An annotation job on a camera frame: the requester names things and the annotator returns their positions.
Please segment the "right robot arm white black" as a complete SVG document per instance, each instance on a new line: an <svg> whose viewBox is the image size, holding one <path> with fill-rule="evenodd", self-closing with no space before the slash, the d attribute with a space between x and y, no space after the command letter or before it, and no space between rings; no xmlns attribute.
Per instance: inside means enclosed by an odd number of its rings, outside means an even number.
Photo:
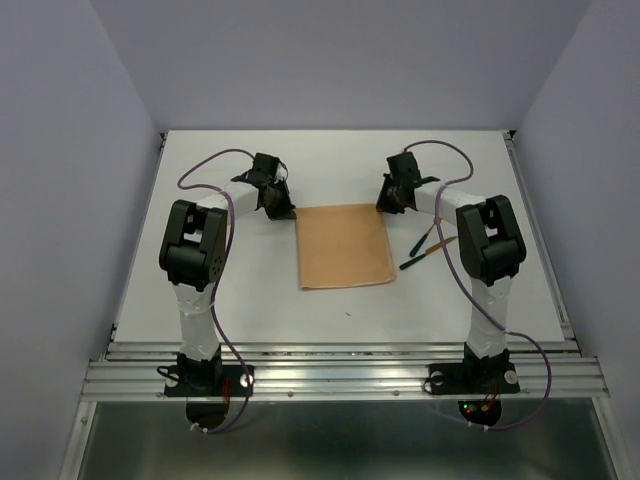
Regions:
<svg viewBox="0 0 640 480"><path fill-rule="evenodd" d="M432 230L438 235L454 281L471 303L471 323L460 366L463 384L482 390L496 378L496 370L508 370L506 315L512 279L526 259L526 246L510 200L504 195L481 197L454 188L470 180L474 165L465 159L468 173L441 181L420 173L413 153L405 150L387 159L389 171L376 209L402 214L407 209L433 216ZM466 287L445 245L442 225L456 229L459 261L469 278Z"/></svg>

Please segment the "peach cloth napkin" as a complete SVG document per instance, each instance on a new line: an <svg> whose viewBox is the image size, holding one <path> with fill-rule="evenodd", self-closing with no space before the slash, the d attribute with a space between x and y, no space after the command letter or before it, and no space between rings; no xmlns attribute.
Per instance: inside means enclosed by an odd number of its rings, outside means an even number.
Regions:
<svg viewBox="0 0 640 480"><path fill-rule="evenodd" d="M366 287L395 279L386 224L373 204L306 207L296 215L301 289Z"/></svg>

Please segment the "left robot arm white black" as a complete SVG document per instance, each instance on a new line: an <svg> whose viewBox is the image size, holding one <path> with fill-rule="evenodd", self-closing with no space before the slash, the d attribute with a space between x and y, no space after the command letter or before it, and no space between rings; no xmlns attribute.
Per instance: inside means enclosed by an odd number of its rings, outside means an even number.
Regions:
<svg viewBox="0 0 640 480"><path fill-rule="evenodd" d="M264 210L271 220L296 217L287 186L288 169L277 157L256 153L251 168L221 188L203 183L182 191L206 189L198 201L177 200L171 206L159 252L159 266L176 295L181 345L174 368L161 367L170 391L191 395L215 392L223 381L221 342L213 315L214 293L224 272L238 217Z"/></svg>

